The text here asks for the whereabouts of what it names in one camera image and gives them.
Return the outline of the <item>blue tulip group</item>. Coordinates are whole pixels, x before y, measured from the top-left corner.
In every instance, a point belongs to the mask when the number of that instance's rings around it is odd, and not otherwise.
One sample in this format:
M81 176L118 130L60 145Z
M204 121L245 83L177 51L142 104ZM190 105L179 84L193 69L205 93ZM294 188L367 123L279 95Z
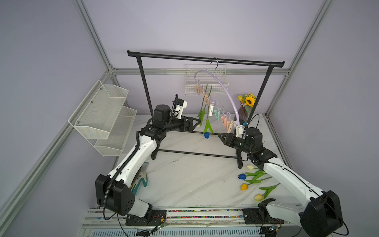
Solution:
M210 102L211 99L210 99L210 97L211 97L212 88L213 87L211 86L210 91L207 94L207 101L206 101L206 105L207 105L207 118L206 118L205 128L204 128L204 131L203 131L204 137L206 139L209 139L210 134L214 133L213 128L211 126L211 122L209 120L209 112L211 111L211 109L210 109L210 105L211 105L211 102Z
M242 173L238 176L238 179L246 180L247 177L254 177L255 179L258 179L264 175L266 175L266 173L264 171L259 170L254 173L251 173L251 172Z

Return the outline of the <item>yellow tulip group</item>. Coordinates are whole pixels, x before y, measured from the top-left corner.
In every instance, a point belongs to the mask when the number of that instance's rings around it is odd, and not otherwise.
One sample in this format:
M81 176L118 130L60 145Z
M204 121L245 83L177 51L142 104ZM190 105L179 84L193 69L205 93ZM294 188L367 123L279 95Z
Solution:
M256 180L245 180L245 183L241 185L240 190L245 191L248 189L250 185L258 185L269 179L271 179L271 177L264 178L264 179L256 179Z
M198 119L200 120L199 126L202 126L204 115L205 115L205 106L207 104L208 100L208 85L205 86L205 88L200 88L200 92L203 94L202 104L200 107L200 111L197 115Z

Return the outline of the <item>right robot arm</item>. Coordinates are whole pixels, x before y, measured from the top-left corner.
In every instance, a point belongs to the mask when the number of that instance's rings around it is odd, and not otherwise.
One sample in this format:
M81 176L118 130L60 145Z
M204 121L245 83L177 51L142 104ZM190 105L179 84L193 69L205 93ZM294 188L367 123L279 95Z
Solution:
M259 217L266 222L280 219L300 226L310 237L327 237L344 225L340 199L333 191L323 191L291 170L263 145L263 135L247 128L243 138L232 133L218 136L224 145L247 154L248 160L285 187L297 202L285 204L274 198L258 205Z

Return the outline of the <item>lilac clip hanger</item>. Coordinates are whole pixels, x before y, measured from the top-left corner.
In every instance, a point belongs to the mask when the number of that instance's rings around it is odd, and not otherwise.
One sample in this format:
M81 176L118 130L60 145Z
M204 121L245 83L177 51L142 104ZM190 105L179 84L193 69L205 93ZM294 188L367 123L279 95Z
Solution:
M194 72L194 90L198 95L203 95L203 102L201 112L199 112L200 120L206 118L204 133L212 132L209 117L215 116L216 120L222 121L227 133L231 133L232 129L236 129L236 136L241 137L244 126L239 121L239 114L237 106L229 92L229 85L225 84L227 78L226 69L217 70L214 72L208 71L206 68L201 68ZM231 119L230 112L224 112L224 109L218 106L218 101L214 99L215 96L225 95L228 97L236 119Z

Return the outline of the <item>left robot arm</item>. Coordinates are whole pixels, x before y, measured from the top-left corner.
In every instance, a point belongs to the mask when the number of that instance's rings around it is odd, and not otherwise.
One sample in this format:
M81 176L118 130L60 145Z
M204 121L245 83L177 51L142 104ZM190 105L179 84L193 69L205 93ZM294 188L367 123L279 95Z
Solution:
M147 125L136 132L136 144L121 163L108 175L99 175L95 181L97 203L118 215L134 215L150 220L152 205L137 199L130 187L148 157L155 157L162 140L169 131L191 132L200 119L183 116L183 106L158 105Z

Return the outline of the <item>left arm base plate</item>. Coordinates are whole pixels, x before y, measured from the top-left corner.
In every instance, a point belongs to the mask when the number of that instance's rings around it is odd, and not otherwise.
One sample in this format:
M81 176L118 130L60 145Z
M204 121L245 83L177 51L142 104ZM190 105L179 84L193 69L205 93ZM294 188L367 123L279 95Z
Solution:
M167 216L167 210L152 209L147 212L144 217L136 215L127 215L126 226L157 226L162 224Z

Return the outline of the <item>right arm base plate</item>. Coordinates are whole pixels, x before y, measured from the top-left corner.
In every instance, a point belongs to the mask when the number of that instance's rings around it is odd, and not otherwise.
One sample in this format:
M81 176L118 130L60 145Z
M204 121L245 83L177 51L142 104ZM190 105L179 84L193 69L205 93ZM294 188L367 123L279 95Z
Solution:
M283 220L272 218L267 211L266 206L273 201L276 201L276 199L268 198L259 203L258 207L256 208L244 208L242 212L245 224L284 224Z

